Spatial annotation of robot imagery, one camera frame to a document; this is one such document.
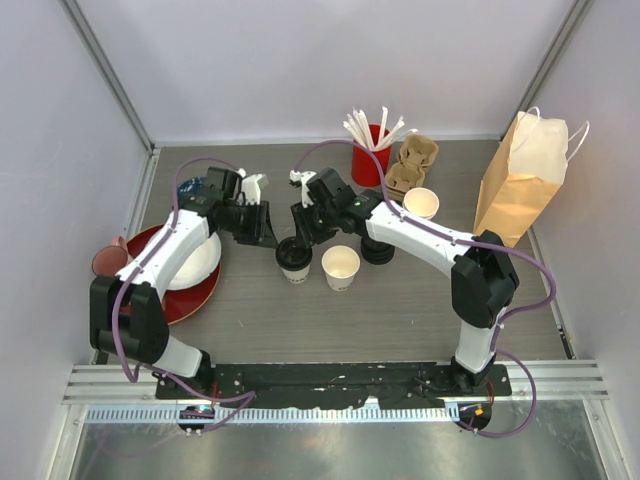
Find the white paper cup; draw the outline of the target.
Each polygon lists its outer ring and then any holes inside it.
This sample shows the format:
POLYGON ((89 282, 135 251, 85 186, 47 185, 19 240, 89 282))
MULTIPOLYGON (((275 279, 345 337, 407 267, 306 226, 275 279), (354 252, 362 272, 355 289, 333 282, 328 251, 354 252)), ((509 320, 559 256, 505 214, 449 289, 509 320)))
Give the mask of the white paper cup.
POLYGON ((345 291, 353 282, 361 265, 358 253, 343 245, 329 248, 322 256, 321 266, 329 287, 333 291, 345 291))
POLYGON ((280 266, 285 278, 293 284, 304 282, 310 272, 310 264, 283 264, 280 266))

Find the stack of black cup lids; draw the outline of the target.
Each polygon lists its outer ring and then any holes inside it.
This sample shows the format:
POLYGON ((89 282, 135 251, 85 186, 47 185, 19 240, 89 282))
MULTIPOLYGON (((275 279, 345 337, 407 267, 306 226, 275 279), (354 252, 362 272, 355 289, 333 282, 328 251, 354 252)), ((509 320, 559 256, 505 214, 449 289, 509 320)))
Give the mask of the stack of black cup lids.
POLYGON ((393 245, 369 238, 361 239, 360 250, 364 260, 372 265, 385 265, 393 259, 395 254, 393 245))

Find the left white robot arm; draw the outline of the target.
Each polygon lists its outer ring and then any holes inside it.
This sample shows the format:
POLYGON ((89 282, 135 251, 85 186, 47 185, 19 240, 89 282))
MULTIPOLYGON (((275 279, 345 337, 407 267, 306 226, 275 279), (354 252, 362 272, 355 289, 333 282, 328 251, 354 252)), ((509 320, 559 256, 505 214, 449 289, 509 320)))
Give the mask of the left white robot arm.
POLYGON ((136 362, 164 375, 190 398, 205 397, 214 383, 210 356, 170 334, 162 300, 186 260, 218 231, 241 245, 274 248, 269 203, 262 199, 264 174, 211 167, 204 184, 173 194, 173 209, 154 240, 112 275, 99 275, 89 289, 89 342, 117 356, 131 382, 136 362))

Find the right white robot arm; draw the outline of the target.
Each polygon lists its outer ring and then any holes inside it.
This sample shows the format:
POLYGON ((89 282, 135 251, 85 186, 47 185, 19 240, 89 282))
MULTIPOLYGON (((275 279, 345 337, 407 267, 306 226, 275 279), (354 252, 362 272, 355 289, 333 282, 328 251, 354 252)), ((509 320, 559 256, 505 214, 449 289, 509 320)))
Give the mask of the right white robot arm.
POLYGON ((386 202, 374 190, 357 194, 332 168, 291 171, 289 181, 301 191, 291 213, 295 241, 302 248, 324 243, 338 232, 354 234, 369 263, 385 264, 402 250, 446 275, 452 307, 461 320, 449 387, 465 395, 483 388, 495 361, 492 341, 498 320, 519 286, 500 238, 492 232, 477 238, 447 229, 386 202))

